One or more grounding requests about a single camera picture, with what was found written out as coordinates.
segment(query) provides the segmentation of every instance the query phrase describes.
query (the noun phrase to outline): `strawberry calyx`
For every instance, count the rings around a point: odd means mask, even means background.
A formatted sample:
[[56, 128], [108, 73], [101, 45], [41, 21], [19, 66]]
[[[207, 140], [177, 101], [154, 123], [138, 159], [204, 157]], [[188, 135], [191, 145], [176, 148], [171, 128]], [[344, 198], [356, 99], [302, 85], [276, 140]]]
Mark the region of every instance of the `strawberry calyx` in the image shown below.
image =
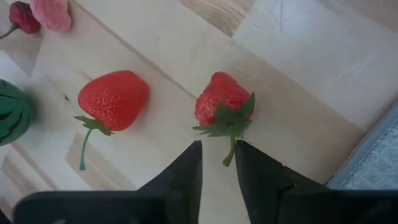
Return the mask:
[[193, 127], [194, 130], [201, 131], [199, 134], [208, 134], [209, 137], [229, 136], [231, 149], [223, 161], [223, 165], [226, 167], [229, 167], [235, 155], [236, 137], [241, 136], [243, 138], [244, 130], [252, 122], [248, 118], [253, 114], [255, 104], [256, 97], [254, 93], [251, 93], [249, 98], [236, 111], [229, 106], [218, 103], [213, 124]]
[[92, 119], [92, 118], [87, 118], [85, 116], [76, 116], [74, 117], [79, 121], [84, 122], [83, 126], [88, 128], [88, 132], [85, 136], [85, 140], [83, 141], [83, 146], [81, 148], [81, 156], [80, 156], [80, 170], [86, 170], [86, 165], [85, 165], [85, 152], [86, 152], [86, 145], [87, 145], [87, 140], [88, 137], [90, 136], [91, 132], [93, 130], [98, 129], [99, 131], [101, 131], [104, 135], [106, 136], [111, 136], [112, 134], [114, 134], [109, 128], [105, 127], [103, 124], [101, 124], [99, 121], [97, 121], [96, 119]]

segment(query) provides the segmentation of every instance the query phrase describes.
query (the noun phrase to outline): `artificial strawberry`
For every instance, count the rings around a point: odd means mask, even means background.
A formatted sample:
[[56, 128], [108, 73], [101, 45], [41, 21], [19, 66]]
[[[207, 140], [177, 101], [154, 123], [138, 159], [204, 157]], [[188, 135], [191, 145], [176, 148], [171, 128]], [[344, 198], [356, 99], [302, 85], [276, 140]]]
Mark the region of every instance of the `artificial strawberry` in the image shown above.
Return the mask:
[[229, 136], [231, 150], [224, 159], [228, 167], [235, 154], [235, 138], [243, 135], [250, 125], [256, 99], [230, 75], [216, 72], [209, 85], [197, 99], [195, 116], [200, 126], [193, 127], [209, 137]]
[[84, 155], [88, 136], [94, 129], [110, 136], [112, 131], [128, 128], [137, 118], [149, 97], [148, 84], [134, 72], [112, 72], [89, 82], [79, 92], [80, 107], [94, 117], [76, 116], [88, 128], [83, 142], [80, 170], [85, 170]]

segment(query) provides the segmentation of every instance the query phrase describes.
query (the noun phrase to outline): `red object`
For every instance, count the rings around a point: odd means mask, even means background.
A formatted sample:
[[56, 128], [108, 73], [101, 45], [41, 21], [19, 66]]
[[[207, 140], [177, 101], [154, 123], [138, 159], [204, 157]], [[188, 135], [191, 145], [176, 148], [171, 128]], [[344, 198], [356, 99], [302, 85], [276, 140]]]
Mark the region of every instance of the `red object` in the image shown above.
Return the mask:
[[243, 135], [250, 125], [255, 97], [242, 88], [230, 75], [216, 72], [197, 99], [195, 116], [201, 126], [194, 129], [210, 137], [229, 136], [231, 151], [223, 161], [229, 166], [235, 152], [235, 137]]
[[137, 118], [149, 97], [148, 84], [134, 72], [112, 72], [89, 82], [78, 96], [80, 107], [94, 117], [77, 116], [89, 131], [83, 143], [80, 169], [84, 170], [84, 152], [88, 136], [94, 129], [110, 136], [112, 131], [128, 128]]
[[26, 34], [34, 34], [41, 28], [40, 23], [33, 16], [29, 4], [24, 2], [17, 1], [10, 5], [9, 19], [11, 28], [6, 34], [0, 36], [0, 39], [7, 37], [17, 29], [24, 31]]

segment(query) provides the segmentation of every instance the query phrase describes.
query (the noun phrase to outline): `gray fabric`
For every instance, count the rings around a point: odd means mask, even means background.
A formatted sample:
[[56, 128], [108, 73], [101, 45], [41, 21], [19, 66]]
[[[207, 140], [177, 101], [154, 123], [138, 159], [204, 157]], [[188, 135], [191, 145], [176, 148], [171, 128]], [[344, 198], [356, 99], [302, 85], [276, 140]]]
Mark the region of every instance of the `gray fabric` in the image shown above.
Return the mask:
[[398, 189], [398, 103], [331, 178], [331, 189]]

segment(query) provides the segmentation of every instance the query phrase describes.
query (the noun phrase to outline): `strawberry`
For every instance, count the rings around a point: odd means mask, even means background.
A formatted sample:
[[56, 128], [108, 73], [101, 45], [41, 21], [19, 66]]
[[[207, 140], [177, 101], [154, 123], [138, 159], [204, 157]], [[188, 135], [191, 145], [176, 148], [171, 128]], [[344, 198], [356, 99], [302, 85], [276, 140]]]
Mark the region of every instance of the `strawberry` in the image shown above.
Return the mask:
[[149, 97], [148, 84], [134, 72], [112, 72], [89, 82], [78, 96], [80, 107], [94, 117], [76, 116], [88, 128], [83, 142], [80, 170], [85, 170], [84, 154], [89, 135], [95, 129], [110, 136], [112, 131], [128, 128], [137, 118]]
[[251, 124], [256, 99], [230, 75], [216, 72], [197, 99], [195, 116], [200, 126], [193, 127], [209, 137], [229, 136], [231, 149], [223, 164], [229, 167], [235, 154], [235, 137], [242, 136]]

